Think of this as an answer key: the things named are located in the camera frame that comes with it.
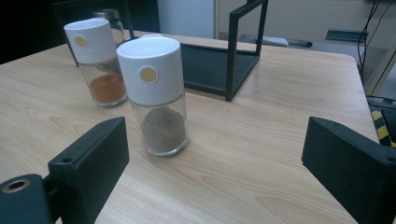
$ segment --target white lid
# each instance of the white lid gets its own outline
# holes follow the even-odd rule
[[[184,92],[180,44],[162,35],[143,35],[117,49],[129,98],[140,105],[162,105]]]
[[[79,63],[101,63],[117,56],[108,20],[75,21],[67,24],[64,31]]]

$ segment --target hazard tape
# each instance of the hazard tape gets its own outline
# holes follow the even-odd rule
[[[376,128],[376,133],[378,135],[379,143],[387,147],[396,147],[396,143],[392,141],[389,135],[387,123],[382,116],[382,110],[372,111],[372,117]]]

